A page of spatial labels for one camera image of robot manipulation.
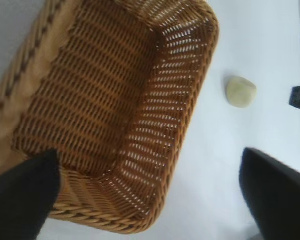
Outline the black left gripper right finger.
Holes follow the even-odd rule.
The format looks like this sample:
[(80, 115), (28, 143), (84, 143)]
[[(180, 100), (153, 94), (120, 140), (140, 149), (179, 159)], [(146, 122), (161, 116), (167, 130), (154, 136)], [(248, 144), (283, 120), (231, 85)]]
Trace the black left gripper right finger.
[(245, 148), (239, 185), (265, 240), (300, 240), (300, 173), (255, 148)]

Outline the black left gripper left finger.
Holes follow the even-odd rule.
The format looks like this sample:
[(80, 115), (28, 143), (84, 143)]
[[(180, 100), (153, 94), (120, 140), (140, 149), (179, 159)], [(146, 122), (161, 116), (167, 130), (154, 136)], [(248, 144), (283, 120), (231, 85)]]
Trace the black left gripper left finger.
[(0, 175), (0, 240), (35, 240), (60, 188), (59, 160), (54, 149)]

